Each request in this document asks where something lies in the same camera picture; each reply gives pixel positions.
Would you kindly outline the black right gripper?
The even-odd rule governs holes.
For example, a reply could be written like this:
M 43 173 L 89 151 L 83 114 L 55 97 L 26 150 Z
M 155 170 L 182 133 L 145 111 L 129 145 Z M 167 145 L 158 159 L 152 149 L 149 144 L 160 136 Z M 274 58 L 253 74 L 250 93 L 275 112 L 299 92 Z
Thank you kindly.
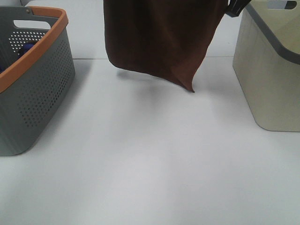
M 230 17 L 238 17 L 251 0 L 230 0 L 225 13 Z

